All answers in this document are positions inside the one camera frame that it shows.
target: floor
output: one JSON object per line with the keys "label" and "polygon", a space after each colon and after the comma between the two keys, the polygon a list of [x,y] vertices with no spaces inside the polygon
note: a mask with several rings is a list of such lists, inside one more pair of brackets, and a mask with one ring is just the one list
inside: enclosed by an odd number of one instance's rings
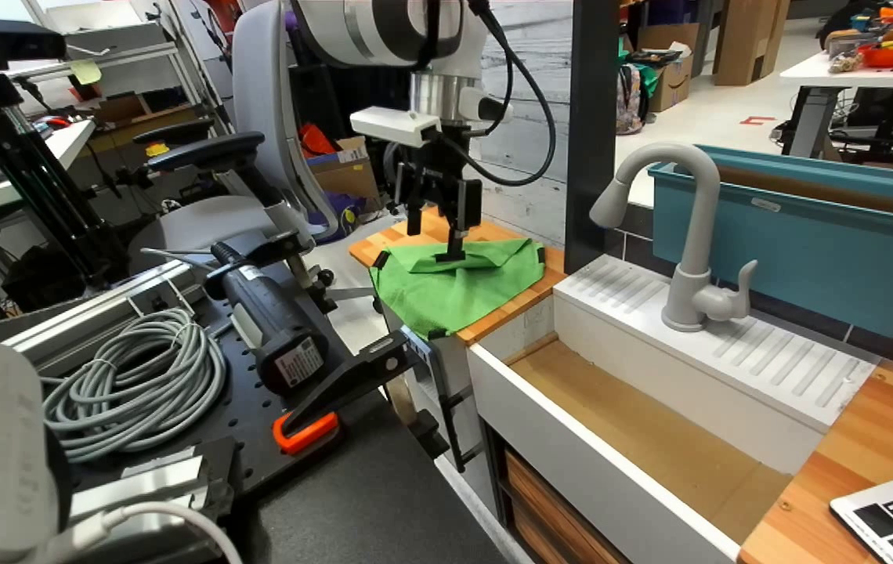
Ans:
{"label": "floor", "polygon": [[[786,70],[819,51],[815,29],[819,29],[815,20],[792,20],[786,25],[779,70]],[[694,81],[694,95],[686,102],[662,112],[653,124],[643,128],[643,136],[618,137],[618,160],[653,140],[720,145],[720,146],[779,153],[782,146],[772,140],[772,128],[791,116],[796,88],[785,85],[779,71],[747,88],[719,88],[708,71],[712,60],[704,62],[704,74]],[[630,201],[645,207],[653,205],[650,180],[638,180]],[[350,240],[361,240],[393,224],[399,218],[378,217],[374,224],[361,227],[350,237],[318,249],[309,260],[332,269],[340,287],[366,287],[371,277],[358,260],[350,260],[348,249]],[[371,299],[340,304],[340,309],[328,312],[328,320],[342,332],[350,351],[386,335],[383,318],[374,309]],[[498,530],[492,515],[462,482],[453,464],[439,462],[439,469],[468,500],[469,515],[483,523],[483,530],[498,542],[501,554],[509,560],[523,560],[528,554],[512,542],[504,530]]]}

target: coiled cable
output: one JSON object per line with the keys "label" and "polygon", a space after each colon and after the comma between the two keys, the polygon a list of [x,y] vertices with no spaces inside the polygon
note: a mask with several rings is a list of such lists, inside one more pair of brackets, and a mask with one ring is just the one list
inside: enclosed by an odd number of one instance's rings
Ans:
{"label": "coiled cable", "polygon": [[74,464],[156,449],[195,425],[226,389],[220,345],[183,306],[130,322],[45,397]]}

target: sink basin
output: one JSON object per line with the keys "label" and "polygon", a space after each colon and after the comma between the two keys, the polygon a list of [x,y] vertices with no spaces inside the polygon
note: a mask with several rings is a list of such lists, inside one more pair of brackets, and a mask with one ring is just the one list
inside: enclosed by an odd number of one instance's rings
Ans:
{"label": "sink basin", "polygon": [[469,347],[483,421],[634,560],[737,560],[874,356],[772,320],[662,322],[601,256]]}

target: faucet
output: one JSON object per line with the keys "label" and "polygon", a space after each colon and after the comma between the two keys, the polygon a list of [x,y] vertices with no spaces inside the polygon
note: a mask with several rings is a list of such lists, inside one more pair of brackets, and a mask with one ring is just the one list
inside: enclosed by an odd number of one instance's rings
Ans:
{"label": "faucet", "polygon": [[684,260],[673,267],[668,304],[662,309],[664,327],[680,332],[698,332],[702,318],[708,320],[740,320],[749,312],[749,286],[758,260],[740,267],[737,290],[712,286],[708,252],[715,240],[715,217],[720,199],[720,170],[708,153],[689,145],[645,145],[634,150],[613,185],[592,205],[592,224],[601,230],[618,230],[626,217],[626,193],[639,170],[657,160],[673,160],[696,176],[696,205],[689,217]]}

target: countertop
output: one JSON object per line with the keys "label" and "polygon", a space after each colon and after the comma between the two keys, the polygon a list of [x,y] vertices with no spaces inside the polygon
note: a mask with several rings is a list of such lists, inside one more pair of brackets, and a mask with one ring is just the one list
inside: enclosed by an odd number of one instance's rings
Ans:
{"label": "countertop", "polygon": [[[468,232],[465,240],[504,240],[504,237],[523,237],[520,232],[512,232],[497,224],[483,224]],[[444,246],[449,240],[449,224],[435,210],[422,210],[422,232],[409,236],[409,224],[394,224],[393,230],[383,230],[358,246],[350,246],[350,256],[361,260],[365,267],[374,267],[378,256],[393,249],[393,246]],[[504,306],[492,309],[489,318],[477,320],[474,327],[462,328],[457,337],[465,345],[481,341],[492,328],[504,327],[512,318],[523,312],[536,300],[544,300],[559,281],[564,279],[564,252],[545,249],[545,272],[544,279],[509,300]]]}
{"label": "countertop", "polygon": [[882,364],[792,477],[740,560],[878,560],[828,500],[893,478],[893,364]]}

